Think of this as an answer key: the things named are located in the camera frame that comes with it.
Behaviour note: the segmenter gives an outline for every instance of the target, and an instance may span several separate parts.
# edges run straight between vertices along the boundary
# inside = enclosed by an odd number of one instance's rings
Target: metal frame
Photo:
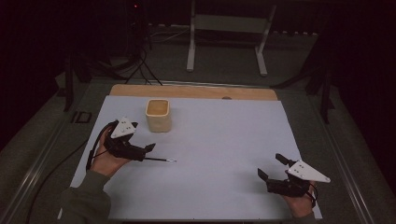
[[[276,6],[272,6],[270,16],[268,19],[258,18],[239,18],[239,17],[224,17],[213,15],[195,14],[195,0],[191,1],[191,26],[190,26],[190,47],[187,59],[187,71],[194,70],[195,61],[195,29],[203,30],[221,30],[221,31],[234,31],[245,33],[258,33],[262,34],[262,42],[255,48],[257,63],[259,65],[260,75],[267,76],[267,68],[265,66],[262,51],[265,42],[268,38],[272,20],[276,13]]]
[[[78,91],[75,101],[70,105],[68,112],[64,112],[64,114],[60,117],[60,120],[54,127],[53,133],[49,137],[46,144],[39,151],[37,158],[24,176],[14,197],[7,205],[4,213],[0,215],[0,223],[10,223],[12,218],[21,212],[23,206],[29,203],[30,197],[35,193],[34,188],[39,183],[39,179],[42,177],[44,169],[48,164],[50,154],[53,151],[56,141],[63,133],[66,123],[70,122],[71,118],[73,118],[74,113],[71,113],[71,111],[76,110],[86,90],[87,88],[84,88],[82,91]]]
[[[311,104],[312,109],[317,117],[318,122],[321,124],[321,129],[326,135],[327,142],[329,144],[329,151],[333,156],[334,162],[338,171],[340,172],[340,176],[343,179],[343,182],[346,186],[346,191],[352,201],[356,212],[358,214],[359,219],[362,224],[375,224],[375,219],[370,212],[370,209],[367,206],[365,199],[361,194],[361,189],[357,183],[356,178],[352,174],[347,164],[346,159],[343,156],[343,151],[338,145],[337,140],[334,137],[331,125],[325,123],[324,120],[320,117],[320,111],[318,111],[315,106],[314,99],[312,97],[308,98],[309,104]]]

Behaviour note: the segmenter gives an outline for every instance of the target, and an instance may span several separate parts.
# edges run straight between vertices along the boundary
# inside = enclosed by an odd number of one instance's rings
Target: small cup
[[[169,101],[164,99],[149,100],[146,107],[148,129],[152,133],[167,133],[171,131],[172,120]]]

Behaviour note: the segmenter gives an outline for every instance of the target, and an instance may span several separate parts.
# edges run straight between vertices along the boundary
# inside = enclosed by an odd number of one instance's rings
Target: person's right hand
[[[312,186],[309,187],[309,193],[312,194],[314,188]],[[282,195],[283,199],[288,204],[291,214],[294,217],[305,217],[313,212],[312,210],[312,199],[307,194],[303,197],[291,198],[288,196]]]

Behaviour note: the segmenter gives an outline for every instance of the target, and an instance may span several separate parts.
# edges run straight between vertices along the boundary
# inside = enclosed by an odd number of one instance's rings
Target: person's left hand
[[[97,172],[108,177],[113,176],[124,164],[130,160],[124,158],[117,158],[111,155],[104,146],[106,136],[111,131],[111,127],[105,129],[104,133],[100,137],[100,146],[96,150],[96,155],[101,155],[93,158],[91,171]]]

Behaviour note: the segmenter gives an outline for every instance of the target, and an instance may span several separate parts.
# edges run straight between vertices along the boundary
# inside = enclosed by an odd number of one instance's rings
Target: metal stand
[[[241,18],[241,17],[225,17],[214,15],[195,14],[195,0],[191,2],[191,25],[190,25],[190,48],[187,59],[187,71],[194,70],[195,61],[195,29],[217,30],[217,31],[233,31],[245,33],[262,34],[262,42],[255,48],[257,63],[260,69],[260,75],[267,76],[264,57],[262,51],[269,35],[272,20],[275,16],[276,6],[272,6],[268,19],[259,18]]]

